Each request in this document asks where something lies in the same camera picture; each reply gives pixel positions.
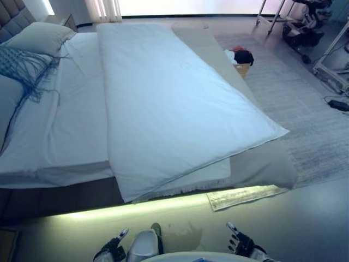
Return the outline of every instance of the curtain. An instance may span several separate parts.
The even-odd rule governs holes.
[[[121,22],[118,0],[85,0],[92,22]]]

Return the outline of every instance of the black cloth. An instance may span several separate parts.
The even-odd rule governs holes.
[[[235,53],[234,60],[238,64],[250,64],[253,65],[253,55],[247,50],[239,50]]]

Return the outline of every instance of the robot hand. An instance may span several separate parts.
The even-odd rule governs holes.
[[[128,233],[128,229],[125,228],[121,231],[120,235],[111,239],[105,244],[102,249],[94,256],[93,262],[116,262],[122,261],[125,257],[125,251],[122,246],[118,246],[121,239]]]
[[[263,248],[255,245],[251,238],[238,231],[232,223],[228,222],[227,227],[233,232],[232,239],[229,240],[231,245],[228,246],[233,254],[262,262],[277,262],[268,257],[267,252]]]

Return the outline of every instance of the fringe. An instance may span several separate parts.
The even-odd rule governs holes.
[[[174,188],[171,190],[159,191],[159,192],[150,192],[148,194],[145,194],[145,195],[140,196],[139,198],[133,200],[132,203],[137,204],[137,203],[141,203],[141,202],[146,202],[146,201],[154,199],[154,198],[179,195],[179,194],[188,193],[188,192],[191,192],[194,190],[209,190],[209,189],[224,188],[224,187],[228,187],[230,185],[229,184],[230,179],[231,178],[229,176],[229,177],[224,178],[224,179],[199,182],[199,183],[191,184],[191,185],[184,186],[181,188]]]

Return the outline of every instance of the upholstered headboard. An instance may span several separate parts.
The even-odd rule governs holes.
[[[0,43],[20,33],[35,19],[22,0],[0,0]]]

